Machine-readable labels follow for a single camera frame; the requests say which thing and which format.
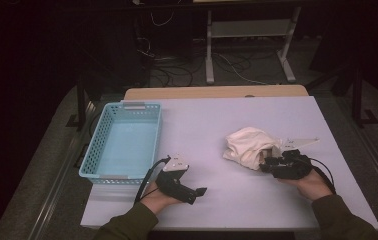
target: floor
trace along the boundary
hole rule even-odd
[[[320,39],[294,41],[288,61],[297,84],[308,84],[321,73],[309,70]],[[278,63],[281,39],[238,39],[213,43],[216,86],[288,84]],[[204,86],[203,40],[194,41],[190,59],[157,53],[147,87]],[[350,116],[351,93],[333,96],[331,79],[310,91],[314,96],[360,188],[378,219],[378,124],[359,128]],[[79,159],[96,113],[108,101],[123,95],[104,95],[87,107],[88,121],[81,131],[65,127],[77,113],[73,88],[57,108],[49,128],[11,200],[1,222],[0,239],[91,239],[94,230],[80,226],[91,183],[78,176]],[[363,108],[378,118],[378,91],[364,83]],[[243,239],[254,235],[238,236]],[[295,233],[297,240],[320,239],[317,231]]]

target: white table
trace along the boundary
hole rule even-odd
[[[208,188],[194,205],[180,204],[163,211],[156,229],[296,231],[318,227],[310,202],[294,187],[222,158],[225,136],[248,126],[282,139],[319,138],[318,144],[302,148],[301,153],[324,162],[351,211],[378,228],[313,97],[152,101],[163,108],[158,158],[180,154],[190,164],[182,184]],[[94,185],[81,225],[97,228],[124,214],[137,188]]]

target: cloth bag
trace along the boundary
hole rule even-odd
[[[227,149],[223,157],[235,161],[247,168],[258,170],[260,162],[264,160],[265,150],[271,150],[273,157],[280,156],[282,140],[275,138],[265,131],[246,127],[226,137]]]

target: basket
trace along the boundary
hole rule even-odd
[[[108,103],[79,170],[94,184],[141,184],[157,157],[159,103]]]

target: dark green sleeve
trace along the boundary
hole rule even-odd
[[[142,203],[137,203],[126,214],[113,217],[96,233],[94,240],[146,239],[158,223],[154,213]]]
[[[378,239],[374,227],[353,215],[338,195],[320,198],[312,203],[323,240]]]

